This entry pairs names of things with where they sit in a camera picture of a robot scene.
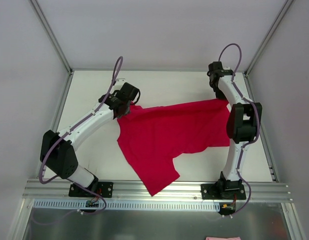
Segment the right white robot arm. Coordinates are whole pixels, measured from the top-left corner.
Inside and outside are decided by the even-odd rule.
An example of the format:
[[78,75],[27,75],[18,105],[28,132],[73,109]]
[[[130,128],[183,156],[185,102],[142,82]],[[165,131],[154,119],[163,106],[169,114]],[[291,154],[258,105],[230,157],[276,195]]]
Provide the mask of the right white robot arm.
[[209,70],[207,76],[217,99],[228,101],[231,107],[226,123],[229,152],[216,186],[217,195],[227,199],[242,186],[242,166],[247,151],[260,135],[262,105],[253,102],[240,89],[232,70]]

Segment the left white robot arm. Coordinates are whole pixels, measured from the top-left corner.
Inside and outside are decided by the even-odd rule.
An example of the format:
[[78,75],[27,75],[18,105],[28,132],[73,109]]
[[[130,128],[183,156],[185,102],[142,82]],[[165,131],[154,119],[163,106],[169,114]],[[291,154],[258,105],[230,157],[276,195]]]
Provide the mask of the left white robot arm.
[[39,182],[48,184],[59,177],[79,186],[85,196],[95,195],[99,179],[79,164],[76,151],[100,127],[129,114],[134,103],[110,95],[68,127],[45,132],[40,150]]

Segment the red t-shirt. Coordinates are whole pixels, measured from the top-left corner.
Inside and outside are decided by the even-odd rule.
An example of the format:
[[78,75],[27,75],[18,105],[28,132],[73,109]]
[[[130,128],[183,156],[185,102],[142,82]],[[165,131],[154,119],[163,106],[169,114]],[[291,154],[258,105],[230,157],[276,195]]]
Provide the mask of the red t-shirt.
[[228,102],[219,99],[142,108],[117,120],[126,161],[145,185],[163,188],[180,175],[174,158],[210,147],[228,147]]

